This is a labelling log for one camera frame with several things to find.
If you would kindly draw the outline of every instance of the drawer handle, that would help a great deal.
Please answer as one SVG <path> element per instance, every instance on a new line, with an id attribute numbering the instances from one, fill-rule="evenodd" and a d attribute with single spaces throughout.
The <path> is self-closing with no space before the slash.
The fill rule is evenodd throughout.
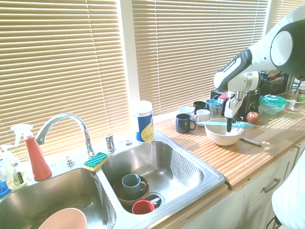
<path id="1" fill-rule="evenodd" d="M 274 181 L 276 182 L 274 185 L 272 185 L 271 187 L 263 187 L 263 191 L 264 193 L 270 192 L 272 189 L 274 189 L 280 182 L 281 179 L 280 178 L 274 178 Z"/>

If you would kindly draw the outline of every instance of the sink drain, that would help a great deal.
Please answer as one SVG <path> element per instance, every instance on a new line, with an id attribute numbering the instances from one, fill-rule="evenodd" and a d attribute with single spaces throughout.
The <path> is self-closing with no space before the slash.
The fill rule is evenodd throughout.
<path id="1" fill-rule="evenodd" d="M 155 209 L 164 204 L 164 197 L 160 193 L 157 193 L 157 192 L 150 192 L 148 194 L 148 196 L 146 197 L 146 200 L 154 202 L 153 205 L 154 205 Z"/>

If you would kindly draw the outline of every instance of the black mug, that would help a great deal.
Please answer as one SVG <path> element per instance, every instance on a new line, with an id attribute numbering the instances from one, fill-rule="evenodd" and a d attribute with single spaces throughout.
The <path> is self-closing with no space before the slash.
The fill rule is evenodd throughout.
<path id="1" fill-rule="evenodd" d="M 194 128 L 191 128 L 191 122 L 194 123 Z M 190 130 L 196 128 L 196 122 L 191 120 L 188 114 L 178 114 L 176 116 L 176 131 L 180 134 L 187 134 Z"/>
<path id="2" fill-rule="evenodd" d="M 201 109 L 206 109 L 206 103 L 202 101 L 196 101 L 193 104 L 194 106 L 194 115 L 196 115 L 196 111 L 201 110 Z"/>

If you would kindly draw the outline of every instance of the sink basin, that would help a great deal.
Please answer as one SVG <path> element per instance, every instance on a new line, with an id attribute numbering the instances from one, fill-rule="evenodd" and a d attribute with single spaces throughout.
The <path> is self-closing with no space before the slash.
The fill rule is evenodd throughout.
<path id="1" fill-rule="evenodd" d="M 50 215 L 64 208 L 81 210 L 88 229 L 111 229 L 116 221 L 96 173 L 78 168 L 5 197 L 0 202 L 0 228 L 38 229 Z"/>
<path id="2" fill-rule="evenodd" d="M 154 141 L 110 157 L 102 170 L 113 186 L 126 174 L 144 177 L 150 192 L 160 194 L 166 204 L 204 180 L 203 169 L 162 141 Z"/>
<path id="3" fill-rule="evenodd" d="M 138 174 L 149 183 L 148 197 L 160 197 L 155 210 L 144 215 L 131 214 L 119 203 L 124 228 L 151 228 L 221 185 L 224 176 L 176 144 L 159 131 L 147 144 L 134 143 L 129 149 L 109 155 L 102 165 L 104 176 L 113 187 L 124 175 Z"/>
<path id="4" fill-rule="evenodd" d="M 0 197 L 0 228 L 38 229 L 53 213 L 77 208 L 88 229 L 150 229 L 224 182 L 224 176 L 159 131 L 151 143 L 115 144 L 116 150 L 96 172 L 83 167 L 86 154 L 51 166 L 53 177 Z M 149 200 L 159 197 L 155 210 L 130 213 L 113 190 L 124 175 L 135 173 L 149 183 Z"/>

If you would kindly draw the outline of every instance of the faucet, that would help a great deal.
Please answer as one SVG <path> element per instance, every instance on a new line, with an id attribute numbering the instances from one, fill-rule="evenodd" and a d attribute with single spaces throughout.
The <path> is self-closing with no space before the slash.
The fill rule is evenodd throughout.
<path id="1" fill-rule="evenodd" d="M 80 126 L 81 131 L 84 135 L 84 138 L 85 138 L 85 143 L 86 143 L 86 146 L 87 146 L 88 156 L 93 157 L 94 152 L 93 152 L 93 149 L 92 149 L 88 128 L 87 128 L 86 124 L 78 116 L 73 115 L 73 114 L 62 113 L 62 114 L 57 114 L 54 117 L 50 118 L 38 131 L 38 133 L 36 135 L 36 138 L 35 138 L 35 141 L 39 145 L 44 144 L 45 137 L 46 137 L 47 133 L 49 132 L 49 130 L 52 128 L 52 126 L 55 123 L 57 123 L 59 120 L 61 120 L 63 118 L 71 118 L 78 123 L 78 125 Z"/>

